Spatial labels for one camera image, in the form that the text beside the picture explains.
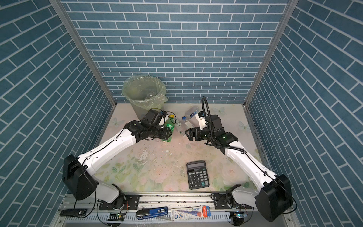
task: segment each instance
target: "black mounting plate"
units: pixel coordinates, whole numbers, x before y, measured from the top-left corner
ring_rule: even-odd
[[[216,209],[216,210],[231,209],[227,204],[226,194],[221,194],[221,193],[219,193],[219,194],[220,194],[220,198],[216,198],[216,200],[214,201],[214,209]],[[242,204],[241,209],[243,210],[244,208],[252,209],[251,206]]]
[[[137,206],[139,205],[140,195],[125,195],[126,201],[129,202],[129,210],[137,210]],[[114,210],[110,203],[106,203],[105,201],[100,202],[99,210]]]

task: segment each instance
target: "brick wallpaper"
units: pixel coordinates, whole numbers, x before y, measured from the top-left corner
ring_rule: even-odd
[[[362,12],[300,0],[250,105],[301,226],[363,226]]]
[[[49,226],[111,105],[48,0],[0,6],[0,226]]]
[[[118,102],[151,75],[171,102],[243,102],[288,0],[67,1],[63,5]]]

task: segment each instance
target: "floral tablecloth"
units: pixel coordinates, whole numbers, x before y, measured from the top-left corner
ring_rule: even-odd
[[[185,111],[194,104],[165,104],[181,119]],[[258,160],[247,119],[241,104],[210,104],[211,114],[218,114],[225,131],[232,132],[242,145]],[[130,104],[118,104],[112,115],[101,143],[118,133],[123,126],[136,120]],[[235,184],[256,188],[249,177],[236,163],[220,150],[207,146],[203,141],[189,141],[174,130],[170,143],[160,140],[146,141],[123,150],[103,165],[96,177],[118,185],[126,192],[156,191],[225,191]],[[204,160],[207,165],[210,186],[190,190],[186,175],[186,164]]]

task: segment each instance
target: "trash can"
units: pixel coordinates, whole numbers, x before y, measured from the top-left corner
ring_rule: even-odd
[[[136,75],[123,83],[122,94],[130,101],[137,117],[141,120],[151,108],[164,109],[166,87],[156,77]]]

